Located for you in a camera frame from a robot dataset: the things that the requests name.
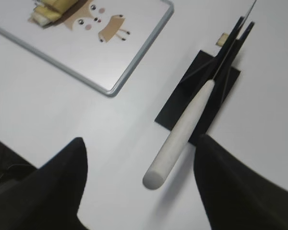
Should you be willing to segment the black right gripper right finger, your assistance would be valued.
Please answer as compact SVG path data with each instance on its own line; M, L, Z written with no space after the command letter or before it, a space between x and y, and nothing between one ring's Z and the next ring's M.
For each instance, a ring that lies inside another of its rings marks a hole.
M288 230L288 191L207 134L198 139L193 171L211 229Z

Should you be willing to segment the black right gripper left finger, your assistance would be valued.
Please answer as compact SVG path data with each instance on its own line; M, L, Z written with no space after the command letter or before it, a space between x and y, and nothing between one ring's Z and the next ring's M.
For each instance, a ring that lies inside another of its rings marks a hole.
M85 230L77 213L87 173L77 137L24 179L0 186L0 230Z

